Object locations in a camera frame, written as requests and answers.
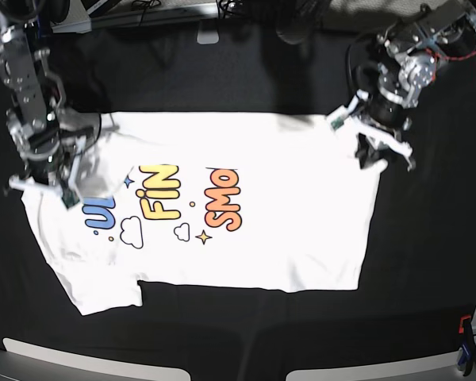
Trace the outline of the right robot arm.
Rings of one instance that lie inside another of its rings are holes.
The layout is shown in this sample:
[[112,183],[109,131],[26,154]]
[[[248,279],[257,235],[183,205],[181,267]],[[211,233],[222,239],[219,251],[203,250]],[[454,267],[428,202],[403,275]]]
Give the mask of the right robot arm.
[[46,4],[0,1],[0,80],[13,102],[6,126],[25,164],[25,175],[12,177],[10,186],[32,179],[43,188],[73,189],[102,119],[67,104],[63,81],[48,62],[51,51],[38,36]]

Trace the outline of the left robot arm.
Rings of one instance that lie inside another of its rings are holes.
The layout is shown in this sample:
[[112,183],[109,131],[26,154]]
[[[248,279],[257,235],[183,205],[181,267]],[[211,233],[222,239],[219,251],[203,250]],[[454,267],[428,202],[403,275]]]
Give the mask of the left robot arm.
[[423,4],[418,14],[368,36],[369,59],[348,69],[357,98],[350,115],[360,127],[355,156],[366,168],[395,153],[412,170],[413,150],[402,134],[437,72],[476,54],[476,1]]

